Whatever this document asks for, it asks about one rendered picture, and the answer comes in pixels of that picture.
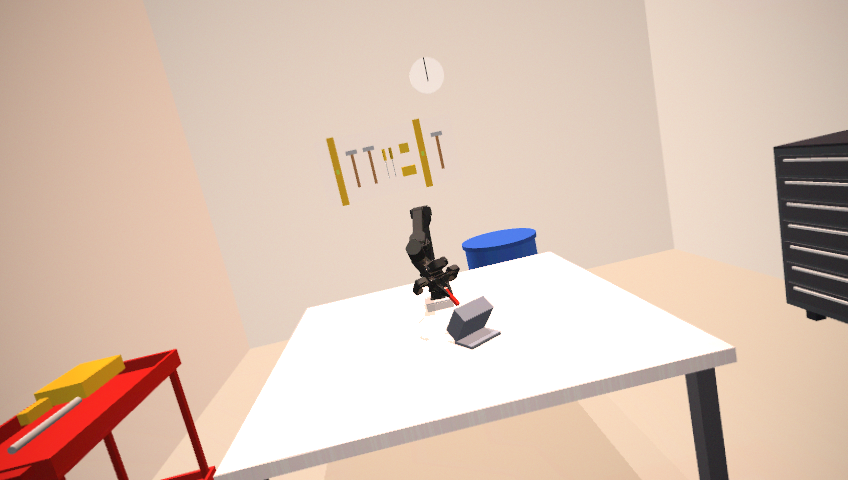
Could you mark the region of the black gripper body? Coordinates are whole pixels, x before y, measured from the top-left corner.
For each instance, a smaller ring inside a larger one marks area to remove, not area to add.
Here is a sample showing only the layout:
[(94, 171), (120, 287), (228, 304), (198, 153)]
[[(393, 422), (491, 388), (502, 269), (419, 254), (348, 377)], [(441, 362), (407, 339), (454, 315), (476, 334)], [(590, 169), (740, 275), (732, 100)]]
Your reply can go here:
[(415, 293), (415, 295), (422, 294), (423, 293), (422, 288), (426, 287), (426, 286), (428, 286), (428, 288), (429, 288), (431, 281), (436, 279), (436, 278), (438, 278), (440, 283), (441, 283), (443, 276), (448, 274), (448, 273), (450, 273), (449, 282), (452, 281), (452, 280), (455, 280), (457, 278), (458, 272), (460, 270), (460, 268), (457, 265), (452, 265), (452, 266), (447, 267), (446, 272), (444, 272), (444, 273), (440, 272), (442, 270), (435, 271), (435, 272), (431, 273), (432, 275), (430, 277), (428, 277), (428, 275), (425, 272), (424, 265), (427, 266), (431, 262), (432, 261), (430, 261), (430, 260), (423, 262), (418, 269), (418, 271), (420, 272), (420, 276), (422, 278), (415, 280), (415, 283), (414, 283), (414, 286), (413, 286), (413, 292)]

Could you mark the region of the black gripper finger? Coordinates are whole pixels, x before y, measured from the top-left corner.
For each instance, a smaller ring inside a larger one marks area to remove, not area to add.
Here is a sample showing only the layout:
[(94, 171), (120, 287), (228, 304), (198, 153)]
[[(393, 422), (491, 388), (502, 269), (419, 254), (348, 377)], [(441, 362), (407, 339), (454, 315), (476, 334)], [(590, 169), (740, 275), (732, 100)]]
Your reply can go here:
[(434, 292), (434, 293), (441, 294), (441, 295), (446, 296), (446, 297), (448, 297), (448, 298), (450, 297), (450, 294), (449, 294), (449, 293), (446, 291), (446, 289), (445, 289), (445, 288), (444, 288), (444, 287), (440, 284), (440, 281), (439, 281), (439, 279), (438, 279), (438, 278), (436, 278), (436, 279), (434, 279), (434, 280), (432, 280), (432, 281), (431, 281), (431, 284), (430, 284), (430, 287), (429, 287), (429, 290), (428, 290), (428, 291), (429, 291), (429, 292)]
[(453, 294), (452, 289), (451, 289), (451, 286), (450, 286), (450, 284), (449, 284), (449, 277), (450, 277), (450, 273), (448, 273), (448, 274), (444, 275), (444, 276), (443, 276), (443, 279), (442, 279), (442, 282), (441, 282), (441, 285), (442, 285), (443, 287), (447, 287), (447, 288), (448, 288), (448, 290), (449, 290), (449, 291)]

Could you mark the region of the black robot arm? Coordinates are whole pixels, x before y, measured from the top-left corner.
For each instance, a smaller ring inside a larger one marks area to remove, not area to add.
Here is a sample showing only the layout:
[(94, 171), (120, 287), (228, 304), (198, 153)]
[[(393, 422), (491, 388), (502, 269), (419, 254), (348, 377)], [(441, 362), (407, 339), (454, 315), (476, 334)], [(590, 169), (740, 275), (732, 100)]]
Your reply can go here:
[[(425, 272), (428, 277), (430, 277), (432, 275), (431, 273), (442, 270), (446, 267), (448, 260), (444, 256), (439, 259), (435, 259), (434, 256), (429, 229), (432, 215), (431, 208), (427, 205), (415, 207), (410, 210), (410, 215), (411, 219), (413, 219), (413, 233), (409, 237), (406, 252), (411, 259), (411, 263), (417, 268), (417, 270), (423, 262), (427, 260), (432, 261), (429, 265), (424, 265)], [(430, 293), (430, 301), (446, 298), (446, 296), (438, 293)]]

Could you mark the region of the pale lavender flat panel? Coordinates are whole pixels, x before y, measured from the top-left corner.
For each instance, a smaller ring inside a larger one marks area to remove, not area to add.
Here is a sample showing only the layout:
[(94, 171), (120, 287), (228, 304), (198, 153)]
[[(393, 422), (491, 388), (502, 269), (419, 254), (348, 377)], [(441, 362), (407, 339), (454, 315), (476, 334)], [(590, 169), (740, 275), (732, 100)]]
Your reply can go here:
[(455, 344), (473, 350), (500, 335), (501, 331), (485, 327), (493, 308), (481, 296), (454, 309), (446, 330)]

